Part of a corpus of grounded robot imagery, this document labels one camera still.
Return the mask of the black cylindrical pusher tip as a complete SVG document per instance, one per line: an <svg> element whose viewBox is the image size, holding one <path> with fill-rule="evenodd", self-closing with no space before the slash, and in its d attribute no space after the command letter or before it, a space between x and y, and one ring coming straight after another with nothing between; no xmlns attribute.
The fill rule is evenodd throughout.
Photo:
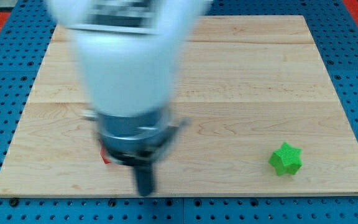
<svg viewBox="0 0 358 224"><path fill-rule="evenodd" d="M152 165L134 167L134 177L140 196L149 196L155 190L154 169Z"/></svg>

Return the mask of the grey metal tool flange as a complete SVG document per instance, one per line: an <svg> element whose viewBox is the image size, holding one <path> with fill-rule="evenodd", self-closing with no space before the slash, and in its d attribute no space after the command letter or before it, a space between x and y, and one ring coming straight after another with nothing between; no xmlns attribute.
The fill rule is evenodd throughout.
<svg viewBox="0 0 358 224"><path fill-rule="evenodd" d="M111 116L87 108L81 116L96 123L110 160L125 166L149 165L163 159L189 124L188 118L174 120L169 106L135 116Z"/></svg>

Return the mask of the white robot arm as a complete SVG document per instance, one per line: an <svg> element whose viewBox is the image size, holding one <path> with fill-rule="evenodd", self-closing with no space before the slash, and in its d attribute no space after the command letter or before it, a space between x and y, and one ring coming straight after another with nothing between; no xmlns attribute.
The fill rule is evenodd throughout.
<svg viewBox="0 0 358 224"><path fill-rule="evenodd" d="M211 6L201 0L47 0L67 29L102 146L130 166L139 195L155 189L154 163L164 157L187 119L170 102L180 50Z"/></svg>

